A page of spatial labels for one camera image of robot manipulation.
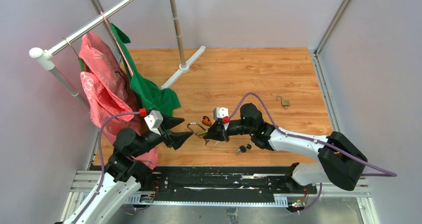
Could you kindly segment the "orange black Opel padlock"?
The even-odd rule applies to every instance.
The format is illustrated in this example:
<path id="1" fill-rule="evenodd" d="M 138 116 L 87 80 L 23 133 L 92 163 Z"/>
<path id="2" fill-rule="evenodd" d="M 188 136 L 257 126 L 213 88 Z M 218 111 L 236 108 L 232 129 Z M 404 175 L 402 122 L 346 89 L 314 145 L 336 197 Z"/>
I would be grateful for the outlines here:
<path id="1" fill-rule="evenodd" d="M 208 116 L 203 116 L 202 118 L 202 124 L 207 126 L 207 127 L 211 127 L 212 126 L 212 121 Z"/>

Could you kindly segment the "large brass padlock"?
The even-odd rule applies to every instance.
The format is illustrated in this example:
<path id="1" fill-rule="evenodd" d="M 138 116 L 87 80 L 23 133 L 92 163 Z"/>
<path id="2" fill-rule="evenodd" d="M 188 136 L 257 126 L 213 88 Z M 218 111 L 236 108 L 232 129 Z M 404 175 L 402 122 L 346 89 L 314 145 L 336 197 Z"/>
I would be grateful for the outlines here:
<path id="1" fill-rule="evenodd" d="M 207 135 L 208 130 L 205 129 L 202 125 L 196 122 L 191 122 L 187 124 L 187 128 L 194 133 L 198 138 L 204 139 Z"/>

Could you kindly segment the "black-headed key bunch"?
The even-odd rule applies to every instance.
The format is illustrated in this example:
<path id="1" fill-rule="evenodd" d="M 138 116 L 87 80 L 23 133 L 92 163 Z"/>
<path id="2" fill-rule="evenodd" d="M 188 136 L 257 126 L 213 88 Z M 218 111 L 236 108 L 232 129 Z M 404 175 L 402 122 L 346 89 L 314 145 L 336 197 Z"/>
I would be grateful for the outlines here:
<path id="1" fill-rule="evenodd" d="M 247 145 L 242 145 L 240 146 L 234 153 L 235 155 L 240 155 L 242 153 L 247 152 L 248 150 L 250 150 L 252 148 L 251 143 L 248 143 Z"/>

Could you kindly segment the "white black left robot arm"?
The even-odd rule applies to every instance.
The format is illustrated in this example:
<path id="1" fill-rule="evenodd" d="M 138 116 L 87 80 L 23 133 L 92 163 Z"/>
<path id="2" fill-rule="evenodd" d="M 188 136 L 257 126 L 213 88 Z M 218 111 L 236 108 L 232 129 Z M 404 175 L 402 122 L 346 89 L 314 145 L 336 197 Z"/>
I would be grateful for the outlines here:
<path id="1" fill-rule="evenodd" d="M 194 134 L 193 131 L 171 131 L 184 122 L 183 118 L 146 109 L 133 115 L 142 117 L 149 130 L 141 135 L 130 127 L 118 132 L 113 144 L 114 153 L 107 163 L 102 163 L 99 180 L 63 223 L 106 224 L 130 195 L 152 186 L 152 169 L 135 157 L 151 151 L 160 143 L 177 150 Z"/>

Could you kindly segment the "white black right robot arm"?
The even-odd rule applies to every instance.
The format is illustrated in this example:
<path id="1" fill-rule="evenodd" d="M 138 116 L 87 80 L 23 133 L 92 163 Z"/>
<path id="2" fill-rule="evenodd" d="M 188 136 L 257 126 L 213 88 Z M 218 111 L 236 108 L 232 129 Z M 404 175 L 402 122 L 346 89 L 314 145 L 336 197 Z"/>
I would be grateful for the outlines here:
<path id="1" fill-rule="evenodd" d="M 231 136 L 249 135 L 261 149 L 287 151 L 316 160 L 295 163 L 284 179 L 287 191 L 296 193 L 311 183 L 331 182 L 338 188 L 353 191 L 367 161 L 363 153 L 341 132 L 328 136 L 308 135 L 276 128 L 263 119 L 262 112 L 252 103 L 240 107 L 240 119 L 230 120 L 228 109 L 214 109 L 215 122 L 203 135 L 204 139 L 229 141 Z"/>

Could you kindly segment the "green garment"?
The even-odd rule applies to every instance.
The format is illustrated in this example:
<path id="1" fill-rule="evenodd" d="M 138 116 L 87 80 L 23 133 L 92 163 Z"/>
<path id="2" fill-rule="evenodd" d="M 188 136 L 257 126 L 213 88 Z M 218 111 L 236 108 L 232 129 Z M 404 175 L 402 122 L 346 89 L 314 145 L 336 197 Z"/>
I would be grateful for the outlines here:
<path id="1" fill-rule="evenodd" d="M 119 45 L 119 53 L 122 56 L 123 65 L 129 77 L 130 88 L 135 92 L 140 105 L 145 109 L 154 109 L 162 114 L 172 116 L 173 111 L 181 107 L 176 92 L 170 88 L 160 89 L 154 82 L 143 77 L 137 70 L 135 62 L 126 47 L 131 42 L 130 38 L 113 23 L 109 24 L 116 42 Z"/>

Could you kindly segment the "pink patterned garment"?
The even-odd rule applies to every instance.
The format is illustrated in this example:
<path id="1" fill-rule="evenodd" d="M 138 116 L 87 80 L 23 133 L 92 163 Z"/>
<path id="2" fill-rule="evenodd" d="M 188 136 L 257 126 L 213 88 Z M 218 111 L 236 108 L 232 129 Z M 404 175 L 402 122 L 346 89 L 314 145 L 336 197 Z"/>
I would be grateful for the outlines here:
<path id="1" fill-rule="evenodd" d="M 140 105 L 110 47 L 96 34 L 88 32 L 82 37 L 79 57 L 88 68 L 80 73 L 80 78 L 93 124 L 100 128 L 107 123 L 103 135 L 110 144 L 123 128 L 130 127 L 141 133 L 141 118 L 131 114 L 139 110 Z"/>

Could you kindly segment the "small brass padlock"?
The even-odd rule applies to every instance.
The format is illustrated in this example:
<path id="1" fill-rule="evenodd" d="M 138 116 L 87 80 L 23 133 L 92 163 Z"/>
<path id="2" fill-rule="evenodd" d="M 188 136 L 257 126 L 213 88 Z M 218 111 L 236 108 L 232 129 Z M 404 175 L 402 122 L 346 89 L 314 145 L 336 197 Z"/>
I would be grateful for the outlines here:
<path id="1" fill-rule="evenodd" d="M 280 101 L 281 106 L 284 109 L 288 109 L 288 107 L 290 106 L 290 101 L 287 99 L 284 99 L 282 96 L 276 96 L 276 101 Z"/>

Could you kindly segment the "white metal clothes rack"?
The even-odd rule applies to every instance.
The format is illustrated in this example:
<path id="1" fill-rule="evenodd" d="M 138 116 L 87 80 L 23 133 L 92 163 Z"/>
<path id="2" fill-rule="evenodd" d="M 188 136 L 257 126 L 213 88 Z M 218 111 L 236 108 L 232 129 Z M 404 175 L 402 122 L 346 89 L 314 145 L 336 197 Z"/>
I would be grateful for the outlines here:
<path id="1" fill-rule="evenodd" d="M 119 43 L 113 36 L 113 32 L 110 28 L 108 28 L 108 18 L 112 15 L 119 12 L 121 9 L 129 5 L 135 0 L 122 0 L 114 5 L 112 8 L 103 11 L 103 7 L 99 0 L 90 0 L 94 9 L 96 10 L 98 16 L 95 17 L 93 20 L 79 28 L 78 30 L 71 33 L 69 36 L 62 38 L 62 40 L 51 47 L 48 50 L 44 50 L 39 47 L 34 47 L 29 50 L 29 56 L 34 59 L 41 67 L 43 67 L 46 71 L 50 72 L 69 92 L 70 94 L 78 100 L 85 108 L 89 109 L 90 105 L 87 99 L 83 98 L 79 91 L 77 91 L 76 87 L 73 86 L 70 81 L 59 71 L 56 67 L 52 58 L 57 53 L 61 52 L 68 46 L 71 46 L 73 42 L 81 38 L 87 32 L 93 30 L 98 25 L 102 24 L 106 31 L 108 31 L 108 36 L 112 41 L 112 44 L 118 49 Z M 198 50 L 190 57 L 187 58 L 185 56 L 185 50 L 182 40 L 182 33 L 178 18 L 178 12 L 176 7 L 176 0 L 169 0 L 171 12 L 172 12 L 172 21 L 174 23 L 178 51 L 180 56 L 180 64 L 178 70 L 160 87 L 160 89 L 170 88 L 178 79 L 182 77 L 183 74 L 189 72 L 190 67 L 204 54 L 206 51 L 205 46 L 200 46 Z"/>

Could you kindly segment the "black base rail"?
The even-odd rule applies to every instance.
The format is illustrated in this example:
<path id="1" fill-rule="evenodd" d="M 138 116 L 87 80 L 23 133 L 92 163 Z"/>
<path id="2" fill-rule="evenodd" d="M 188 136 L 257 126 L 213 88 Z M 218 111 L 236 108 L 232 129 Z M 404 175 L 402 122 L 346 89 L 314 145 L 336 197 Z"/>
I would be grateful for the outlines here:
<path id="1" fill-rule="evenodd" d="M 159 166 L 150 184 L 130 194 L 126 210 L 152 205 L 272 207 L 301 211 L 316 197 L 368 198 L 368 186 L 360 179 L 353 191 L 332 183 L 291 187 L 287 167 L 253 166 Z"/>

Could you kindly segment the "aluminium frame post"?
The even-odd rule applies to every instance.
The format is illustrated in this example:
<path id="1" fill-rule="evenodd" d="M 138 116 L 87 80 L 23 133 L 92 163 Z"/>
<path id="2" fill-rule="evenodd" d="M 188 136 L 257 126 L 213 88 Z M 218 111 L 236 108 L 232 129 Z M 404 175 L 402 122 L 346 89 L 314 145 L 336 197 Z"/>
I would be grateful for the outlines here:
<path id="1" fill-rule="evenodd" d="M 325 30 L 320 42 L 314 50 L 309 50 L 310 56 L 313 62 L 315 73 L 318 79 L 319 87 L 321 90 L 322 98 L 326 107 L 326 111 L 329 117 L 331 127 L 334 131 L 341 131 L 341 125 L 337 118 L 336 107 L 332 98 L 331 90 L 326 79 L 326 72 L 322 64 L 322 52 L 326 47 L 331 35 L 335 31 L 337 25 L 341 21 L 344 13 L 346 12 L 348 6 L 352 0 L 342 0 L 339 7 L 337 8 L 331 22 L 329 23 L 327 29 Z M 363 191 L 353 191 L 347 194 L 345 191 L 336 191 L 333 187 L 325 191 L 324 195 L 339 197 L 354 197 L 357 200 L 359 206 L 359 214 L 362 218 L 364 224 L 378 224 L 379 219 L 375 211 L 374 203 L 369 192 L 369 188 L 366 182 L 366 179 L 363 177 L 360 179 L 363 181 L 363 184 L 360 184 L 358 187 L 363 188 Z"/>

